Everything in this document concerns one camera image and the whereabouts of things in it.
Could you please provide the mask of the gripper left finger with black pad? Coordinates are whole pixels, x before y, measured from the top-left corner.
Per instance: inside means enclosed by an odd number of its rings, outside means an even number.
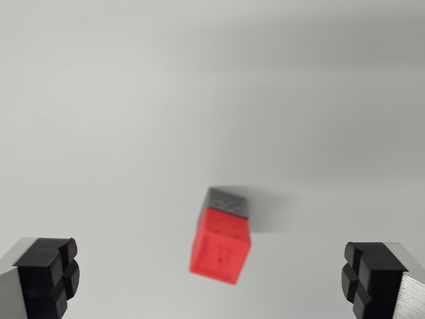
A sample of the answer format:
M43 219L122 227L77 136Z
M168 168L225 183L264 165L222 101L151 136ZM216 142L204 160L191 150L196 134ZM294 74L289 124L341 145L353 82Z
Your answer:
M1 257L1 317L64 316L80 280L73 238L23 237Z

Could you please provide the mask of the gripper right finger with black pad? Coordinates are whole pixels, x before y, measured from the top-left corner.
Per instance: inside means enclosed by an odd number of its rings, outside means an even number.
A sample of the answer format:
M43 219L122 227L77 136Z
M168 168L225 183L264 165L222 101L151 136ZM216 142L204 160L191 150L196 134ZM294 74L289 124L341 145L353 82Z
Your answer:
M424 319L424 267L400 244L348 242L341 287L360 319Z

